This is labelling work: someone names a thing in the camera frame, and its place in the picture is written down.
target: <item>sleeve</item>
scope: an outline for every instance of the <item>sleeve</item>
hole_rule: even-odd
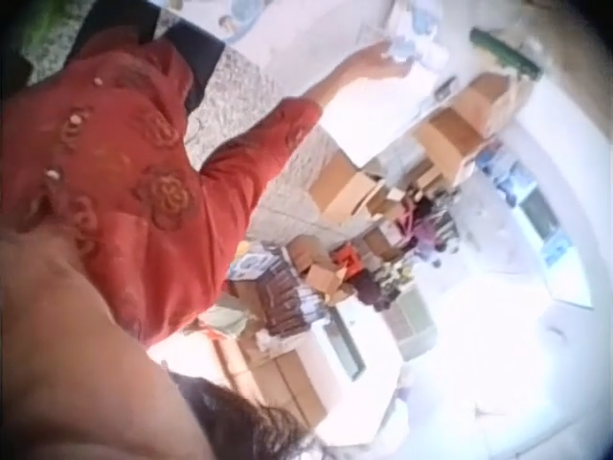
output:
[[[220,146],[202,166],[209,219],[224,222],[218,241],[231,244],[227,247],[233,255],[266,185],[281,173],[321,114],[315,102],[283,100],[251,129]]]

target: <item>skin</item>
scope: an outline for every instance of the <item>skin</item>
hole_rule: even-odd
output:
[[[325,106],[360,78],[402,77],[380,43],[305,97]],[[47,222],[0,231],[2,446],[20,458],[214,459],[167,373],[113,321],[70,233]]]

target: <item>red embroidered top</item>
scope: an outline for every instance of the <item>red embroidered top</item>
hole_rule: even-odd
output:
[[[145,345],[215,302],[266,184],[321,116],[284,100],[196,172],[183,145],[192,78],[169,42],[106,32],[3,110],[3,218],[73,229],[90,280]]]

